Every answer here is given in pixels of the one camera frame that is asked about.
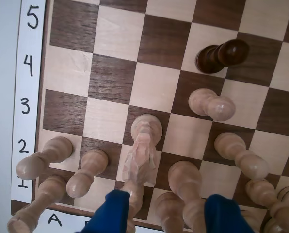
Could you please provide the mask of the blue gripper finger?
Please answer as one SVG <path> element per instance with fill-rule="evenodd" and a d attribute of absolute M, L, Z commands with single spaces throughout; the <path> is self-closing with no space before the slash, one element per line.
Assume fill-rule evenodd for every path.
<path fill-rule="evenodd" d="M 113 190 L 96 210 L 81 233 L 124 233 L 127 230 L 130 194 Z"/>
<path fill-rule="evenodd" d="M 208 233 L 253 232 L 253 229 L 241 215 L 237 203 L 219 194 L 213 194 L 206 199 L 204 218 Z"/>

